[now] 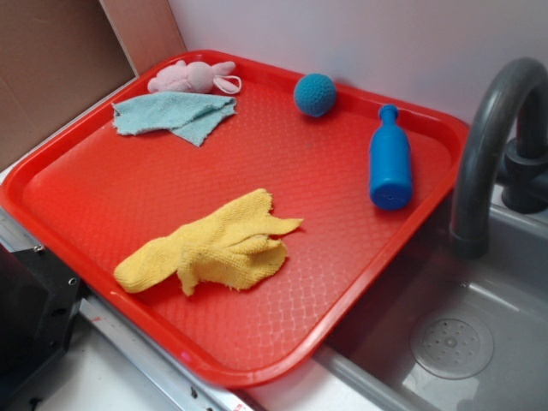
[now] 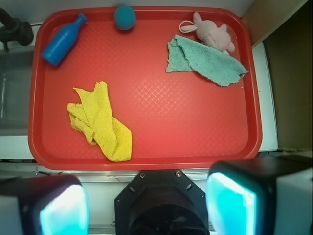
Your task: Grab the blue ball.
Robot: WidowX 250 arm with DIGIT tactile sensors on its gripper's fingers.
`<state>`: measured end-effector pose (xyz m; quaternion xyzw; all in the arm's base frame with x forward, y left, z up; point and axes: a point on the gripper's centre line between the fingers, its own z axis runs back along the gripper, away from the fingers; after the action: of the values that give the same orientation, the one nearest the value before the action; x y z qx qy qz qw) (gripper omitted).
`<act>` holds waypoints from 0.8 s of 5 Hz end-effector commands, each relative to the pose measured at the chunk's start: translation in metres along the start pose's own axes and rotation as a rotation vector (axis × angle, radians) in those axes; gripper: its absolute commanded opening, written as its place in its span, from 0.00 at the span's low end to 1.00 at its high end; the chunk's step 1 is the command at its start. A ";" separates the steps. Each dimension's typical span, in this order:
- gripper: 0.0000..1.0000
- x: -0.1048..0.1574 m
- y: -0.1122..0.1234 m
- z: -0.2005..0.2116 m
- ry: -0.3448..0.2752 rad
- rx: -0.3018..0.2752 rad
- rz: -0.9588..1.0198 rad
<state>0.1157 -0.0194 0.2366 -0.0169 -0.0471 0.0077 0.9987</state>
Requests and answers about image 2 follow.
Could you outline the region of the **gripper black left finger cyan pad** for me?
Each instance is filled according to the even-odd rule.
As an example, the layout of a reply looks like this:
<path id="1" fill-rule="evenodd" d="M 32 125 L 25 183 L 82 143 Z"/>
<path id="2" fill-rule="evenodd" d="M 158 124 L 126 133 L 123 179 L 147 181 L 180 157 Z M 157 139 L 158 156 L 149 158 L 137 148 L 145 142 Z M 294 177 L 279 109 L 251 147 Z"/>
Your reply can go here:
<path id="1" fill-rule="evenodd" d="M 86 235 L 89 200 L 75 176 L 0 181 L 2 235 Z"/>

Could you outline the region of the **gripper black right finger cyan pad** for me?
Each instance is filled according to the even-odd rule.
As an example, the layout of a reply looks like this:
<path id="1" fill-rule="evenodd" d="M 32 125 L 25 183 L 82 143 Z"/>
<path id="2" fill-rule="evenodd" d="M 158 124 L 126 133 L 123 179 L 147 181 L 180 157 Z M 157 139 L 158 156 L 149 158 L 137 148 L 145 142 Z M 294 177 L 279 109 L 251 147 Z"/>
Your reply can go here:
<path id="1" fill-rule="evenodd" d="M 289 155 L 224 160 L 206 182 L 209 220 L 220 235 L 310 235 L 313 160 Z"/>

